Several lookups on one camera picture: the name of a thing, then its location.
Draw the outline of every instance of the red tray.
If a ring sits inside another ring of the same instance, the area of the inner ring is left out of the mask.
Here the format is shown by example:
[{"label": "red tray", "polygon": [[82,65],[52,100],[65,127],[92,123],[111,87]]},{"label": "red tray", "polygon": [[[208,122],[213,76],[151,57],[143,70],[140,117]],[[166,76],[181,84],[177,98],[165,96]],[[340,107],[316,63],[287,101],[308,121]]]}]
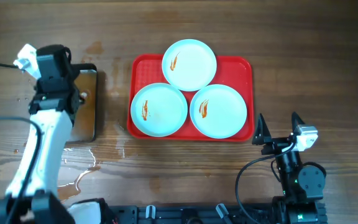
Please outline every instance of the red tray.
[{"label": "red tray", "polygon": [[[199,132],[193,125],[190,115],[183,126],[175,133],[156,138],[148,136],[136,128],[131,118],[131,103],[136,93],[143,87],[152,83],[168,83],[162,73],[162,54],[143,54],[134,60],[132,66],[131,92],[129,93],[129,109],[127,119],[128,131],[139,139],[172,139],[192,141],[231,141],[239,142],[251,138],[254,133],[254,94],[252,90],[252,70],[247,60],[237,56],[217,56],[216,74],[210,84],[227,85],[240,93],[247,105],[247,121],[242,129],[235,135],[226,139],[213,139]],[[196,91],[182,91],[188,105]]]}]

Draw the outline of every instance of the orange stain on plate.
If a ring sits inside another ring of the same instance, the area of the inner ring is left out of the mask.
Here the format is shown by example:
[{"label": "orange stain on plate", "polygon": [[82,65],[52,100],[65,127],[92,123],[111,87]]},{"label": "orange stain on plate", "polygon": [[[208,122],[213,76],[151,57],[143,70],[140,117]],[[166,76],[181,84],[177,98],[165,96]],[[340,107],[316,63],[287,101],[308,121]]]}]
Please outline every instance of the orange stain on plate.
[{"label": "orange stain on plate", "polygon": [[175,69],[176,65],[177,65],[178,54],[177,54],[177,56],[175,57],[173,63],[172,63],[172,60],[171,60],[171,67],[170,67],[170,68],[171,68],[171,71],[173,71],[173,70]]},{"label": "orange stain on plate", "polygon": [[143,117],[143,120],[147,121],[147,102],[148,100],[146,100],[146,102],[143,104],[143,107],[142,107],[142,117]]},{"label": "orange stain on plate", "polygon": [[206,110],[207,110],[207,106],[208,106],[208,101],[209,100],[204,100],[201,104],[200,104],[200,108],[198,109],[198,112],[202,115],[203,118],[206,117]]}]

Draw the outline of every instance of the wood grain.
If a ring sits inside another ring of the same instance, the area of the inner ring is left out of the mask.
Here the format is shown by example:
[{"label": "wood grain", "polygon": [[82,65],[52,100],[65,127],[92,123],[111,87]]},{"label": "wood grain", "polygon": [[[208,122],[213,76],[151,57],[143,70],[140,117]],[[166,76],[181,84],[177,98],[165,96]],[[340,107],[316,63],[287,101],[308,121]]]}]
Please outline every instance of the wood grain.
[{"label": "wood grain", "polygon": [[[110,205],[235,204],[236,174],[260,157],[260,147],[141,141],[126,131],[132,61],[192,38],[217,55],[250,62],[255,112],[263,113],[273,136],[288,135],[292,111],[317,127],[319,139],[302,159],[327,169],[329,222],[358,223],[358,1],[9,2],[0,0],[7,3],[0,4],[0,62],[11,63],[25,43],[63,44],[74,63],[92,62],[104,72],[97,138],[67,145],[58,182],[99,169],[78,181],[81,192],[65,205],[95,197]],[[28,75],[0,68],[0,115],[28,117],[32,84]],[[0,122],[0,198],[27,134],[26,124]],[[269,161],[249,169],[240,185],[245,202],[282,194]]]}]

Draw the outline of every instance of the red plastic tray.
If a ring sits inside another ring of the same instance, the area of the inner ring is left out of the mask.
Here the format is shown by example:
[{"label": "red plastic tray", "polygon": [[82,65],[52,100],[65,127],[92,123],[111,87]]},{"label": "red plastic tray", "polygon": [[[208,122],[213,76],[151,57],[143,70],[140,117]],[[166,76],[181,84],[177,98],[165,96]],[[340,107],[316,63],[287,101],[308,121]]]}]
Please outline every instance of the red plastic tray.
[{"label": "red plastic tray", "polygon": [[[213,139],[199,132],[193,125],[190,115],[183,126],[175,133],[156,138],[148,136],[136,128],[131,118],[131,103],[136,93],[143,87],[152,83],[168,83],[162,73],[162,54],[143,54],[134,60],[132,66],[131,92],[129,93],[129,109],[127,119],[128,131],[139,139],[173,139],[192,141],[232,141],[248,140],[254,133],[254,94],[252,90],[252,70],[247,60],[237,56],[217,56],[217,69],[214,79],[210,84],[227,85],[240,93],[247,105],[247,121],[242,129],[235,135],[226,139]],[[196,94],[196,91],[182,91],[188,105]]]}]

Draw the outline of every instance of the plate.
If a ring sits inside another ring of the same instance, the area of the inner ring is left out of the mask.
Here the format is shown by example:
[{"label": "plate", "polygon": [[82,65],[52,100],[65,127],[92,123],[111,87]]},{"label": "plate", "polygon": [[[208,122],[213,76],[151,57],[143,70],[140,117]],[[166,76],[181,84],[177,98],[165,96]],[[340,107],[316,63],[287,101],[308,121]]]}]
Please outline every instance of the plate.
[{"label": "plate", "polygon": [[196,91],[208,85],[216,73],[213,51],[198,40],[180,40],[165,52],[162,59],[165,79],[175,88]]},{"label": "plate", "polygon": [[178,131],[187,117],[183,93],[166,83],[141,89],[131,103],[131,117],[144,134],[164,137]]},{"label": "plate", "polygon": [[202,88],[190,103],[190,118],[196,128],[215,139],[228,138],[241,130],[247,106],[241,95],[226,85]]}]

